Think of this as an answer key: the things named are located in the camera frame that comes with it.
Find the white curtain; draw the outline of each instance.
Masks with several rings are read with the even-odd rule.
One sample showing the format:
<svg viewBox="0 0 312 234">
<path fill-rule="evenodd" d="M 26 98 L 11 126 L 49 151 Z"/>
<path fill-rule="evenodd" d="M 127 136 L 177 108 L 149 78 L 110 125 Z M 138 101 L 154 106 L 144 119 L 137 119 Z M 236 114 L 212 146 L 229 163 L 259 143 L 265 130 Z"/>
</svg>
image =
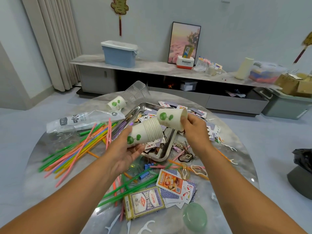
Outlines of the white curtain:
<svg viewBox="0 0 312 234">
<path fill-rule="evenodd" d="M 69 0 L 22 0 L 53 87 L 69 90 L 80 81 L 70 61 L 81 55 Z"/>
</svg>

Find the round table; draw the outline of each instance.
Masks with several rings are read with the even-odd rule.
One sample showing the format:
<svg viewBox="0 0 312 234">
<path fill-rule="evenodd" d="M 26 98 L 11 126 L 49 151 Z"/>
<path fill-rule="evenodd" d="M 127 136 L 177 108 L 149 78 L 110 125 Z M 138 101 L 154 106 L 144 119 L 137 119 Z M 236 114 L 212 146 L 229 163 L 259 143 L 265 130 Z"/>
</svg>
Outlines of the round table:
<svg viewBox="0 0 312 234">
<path fill-rule="evenodd" d="M 88 102 L 77 106 L 73 111 L 70 112 L 70 114 L 78 114 L 83 112 L 89 112 L 92 110 L 104 110 L 105 104 L 114 99 L 119 94 L 119 92 L 116 92 L 91 99 Z M 250 158 L 245 146 L 240 142 L 239 138 L 223 121 L 221 121 L 209 110 L 185 98 L 154 91 L 150 91 L 150 94 L 151 97 L 149 99 L 138 101 L 137 104 L 145 101 L 155 105 L 159 105 L 158 101 L 173 101 L 177 102 L 179 105 L 183 105 L 188 108 L 197 108 L 199 110 L 207 112 L 207 119 L 214 118 L 214 120 L 212 120 L 211 122 L 221 128 L 220 136 L 224 140 L 224 143 L 234 147 L 237 151 L 232 151 L 229 147 L 217 144 L 216 142 L 213 142 L 213 145 L 223 154 L 225 154 L 229 159 L 234 159 L 234 161 L 238 163 L 238 165 L 234 165 L 234 167 L 248 181 L 250 181 L 255 187 L 259 189 L 257 173 L 252 159 Z M 127 107 L 122 110 L 122 113 L 126 115 L 133 108 L 134 105 L 127 105 Z M 41 160 L 49 155 L 43 138 L 44 135 L 34 147 L 26 167 L 24 195 L 27 208 L 30 208 L 31 206 L 39 203 L 41 200 L 47 198 L 49 195 L 57 190 L 55 188 L 55 185 L 58 180 L 55 180 L 53 176 L 49 176 L 48 178 L 44 179 L 44 173 L 38 173 L 37 171 L 38 168 L 42 165 Z M 104 150 L 104 144 L 100 144 L 93 150 L 93 152 L 98 155 L 102 155 L 104 153 Z M 74 166 L 74 169 L 65 179 L 63 184 L 65 184 L 66 181 L 69 181 L 69 179 L 82 171 L 94 160 L 95 158 L 90 155 L 84 156 Z M 201 162 L 199 160 L 195 160 L 194 164 L 200 165 Z M 205 209 L 208 217 L 208 224 L 206 226 L 205 232 L 203 233 L 231 233 L 231 230 L 220 209 L 219 203 L 212 199 L 213 188 L 211 186 L 211 183 L 198 176 L 195 176 L 194 174 L 191 175 L 190 180 L 196 183 L 197 186 L 195 202 L 200 204 Z M 155 221 L 155 223 L 150 223 L 148 225 L 153 233 L 192 233 L 186 228 L 182 220 L 182 213 L 186 206 L 187 205 L 185 204 L 182 209 L 179 209 L 177 206 L 173 206 L 132 220 L 129 233 L 137 234 L 139 230 L 144 226 L 144 224 L 149 220 Z M 117 207 L 112 205 L 98 215 L 93 212 L 82 233 L 107 233 L 108 231 L 107 229 L 105 229 L 105 226 L 109 227 L 111 225 L 111 222 L 120 213 L 120 210 L 121 205 Z M 111 234 L 115 233 L 127 233 L 127 221 L 125 219 L 122 222 L 118 221 L 114 225 L 111 230 Z"/>
</svg>

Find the green plastic lid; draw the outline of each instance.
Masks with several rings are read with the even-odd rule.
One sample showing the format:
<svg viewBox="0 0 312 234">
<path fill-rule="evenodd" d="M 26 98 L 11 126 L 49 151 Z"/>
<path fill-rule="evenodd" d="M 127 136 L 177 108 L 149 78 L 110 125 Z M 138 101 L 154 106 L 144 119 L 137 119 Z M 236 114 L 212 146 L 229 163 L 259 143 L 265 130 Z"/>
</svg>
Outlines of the green plastic lid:
<svg viewBox="0 0 312 234">
<path fill-rule="evenodd" d="M 185 225 L 193 232 L 201 232 L 207 225 L 207 214 L 197 203 L 190 203 L 183 212 Z"/>
</svg>

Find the marble countertop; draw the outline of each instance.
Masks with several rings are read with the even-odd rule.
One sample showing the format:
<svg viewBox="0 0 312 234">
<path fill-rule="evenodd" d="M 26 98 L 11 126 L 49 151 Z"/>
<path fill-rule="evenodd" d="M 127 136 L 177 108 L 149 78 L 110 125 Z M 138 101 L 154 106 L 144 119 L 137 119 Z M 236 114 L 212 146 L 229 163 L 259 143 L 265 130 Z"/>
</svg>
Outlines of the marble countertop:
<svg viewBox="0 0 312 234">
<path fill-rule="evenodd" d="M 83 112 L 89 112 L 92 110 L 105 110 L 106 103 L 110 102 L 120 92 L 111 93 L 99 96 L 97 98 L 91 99 L 88 102 L 85 102 L 77 107 L 75 107 L 70 114 L 77 114 Z M 220 136 L 229 146 L 234 147 L 237 151 L 232 151 L 229 147 L 217 144 L 216 142 L 213 145 L 219 149 L 223 154 L 225 154 L 229 159 L 234 159 L 238 165 L 233 165 L 249 182 L 251 182 L 255 187 L 259 189 L 259 182 L 255 166 L 253 161 L 245 148 L 245 146 L 240 142 L 240 139 L 232 132 L 232 130 L 217 116 L 211 113 L 209 110 L 203 108 L 202 106 L 181 98 L 175 95 L 150 91 L 150 98 L 142 100 L 142 102 L 149 102 L 152 104 L 158 105 L 158 101 L 173 101 L 180 105 L 186 107 L 193 107 L 199 110 L 207 112 L 207 119 L 213 119 L 211 122 L 216 124 L 221 128 Z M 123 114 L 129 113 L 134 108 L 134 105 L 127 105 L 122 109 Z M 44 173 L 38 173 L 38 168 L 42 165 L 42 159 L 49 155 L 48 149 L 44 143 L 45 134 L 37 142 L 37 145 L 34 147 L 25 172 L 25 183 L 24 183 L 24 196 L 25 196 L 25 205 L 27 208 L 39 203 L 43 199 L 50 196 L 57 189 L 55 185 L 58 180 L 55 180 L 53 176 L 44 178 Z M 184 141 L 185 138 L 181 135 L 177 135 L 176 140 Z M 93 150 L 93 153 L 101 156 L 105 152 L 105 146 L 103 143 L 100 143 Z M 72 172 L 62 183 L 64 185 L 72 177 L 86 168 L 91 162 L 95 160 L 92 156 L 84 156 L 77 164 L 74 166 Z M 193 160 L 193 164 L 202 165 L 200 160 Z M 194 174 L 191 175 L 190 180 L 196 183 L 197 192 L 195 194 L 195 202 L 200 204 L 206 211 L 208 218 L 208 225 L 202 233 L 232 233 L 225 217 L 222 213 L 220 205 L 218 202 L 214 201 L 211 196 L 213 191 L 212 185 L 209 181 L 206 181 Z M 142 216 L 131 222 L 130 234 L 137 234 L 140 228 L 149 221 L 155 220 L 155 223 L 151 223 L 149 228 L 153 233 L 158 234 L 176 234 L 176 233 L 193 233 L 189 231 L 183 223 L 182 213 L 187 205 L 185 204 L 182 209 L 178 207 L 170 207 L 162 209 L 158 212 L 154 212 L 145 216 Z M 84 227 L 82 233 L 107 233 L 105 226 L 109 227 L 111 222 L 115 217 L 120 213 L 121 204 L 117 207 L 110 205 L 106 210 L 100 214 L 93 212 L 92 216 L 88 220 L 86 226 Z M 127 233 L 127 221 L 124 219 L 122 222 L 115 224 L 111 230 L 111 234 L 122 234 Z"/>
<path fill-rule="evenodd" d="M 214 82 L 229 83 L 229 84 L 240 84 L 240 85 L 248 85 L 248 86 L 254 86 L 254 87 L 281 89 L 277 85 L 268 84 L 268 83 L 258 83 L 249 78 L 246 80 L 236 79 L 234 77 L 235 72 L 229 72 L 227 74 L 216 74 L 215 76 L 210 76 L 206 74 L 205 72 L 197 72 L 195 70 L 181 69 L 181 68 L 177 68 L 175 64 L 169 64 L 169 63 L 160 62 L 160 61 L 147 61 L 147 60 L 137 59 L 135 62 L 135 67 L 133 68 L 119 67 L 115 65 L 106 64 L 104 54 L 81 55 L 73 59 L 71 63 L 77 64 L 77 65 L 94 66 L 94 67 L 116 69 L 116 70 L 127 70 L 127 71 L 133 71 L 133 72 L 142 72 L 142 73 L 149 73 L 149 74 L 158 74 L 158 75 L 214 81 Z"/>
</svg>

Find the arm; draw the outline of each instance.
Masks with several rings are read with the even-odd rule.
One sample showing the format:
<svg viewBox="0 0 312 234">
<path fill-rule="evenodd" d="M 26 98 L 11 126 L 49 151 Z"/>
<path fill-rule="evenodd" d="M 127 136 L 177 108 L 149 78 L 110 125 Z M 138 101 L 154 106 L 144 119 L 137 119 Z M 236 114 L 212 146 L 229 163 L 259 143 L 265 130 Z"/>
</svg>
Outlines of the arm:
<svg viewBox="0 0 312 234">
<path fill-rule="evenodd" d="M 203 162 L 222 212 L 234 234 L 306 233 L 274 202 L 247 181 L 209 141 L 206 124 L 193 114 L 182 118 L 185 136 Z"/>
<path fill-rule="evenodd" d="M 28 209 L 0 229 L 0 234 L 80 233 L 113 181 L 128 169 L 144 150 L 127 150 L 128 127 L 105 154 L 73 177 L 58 191 Z"/>
</svg>

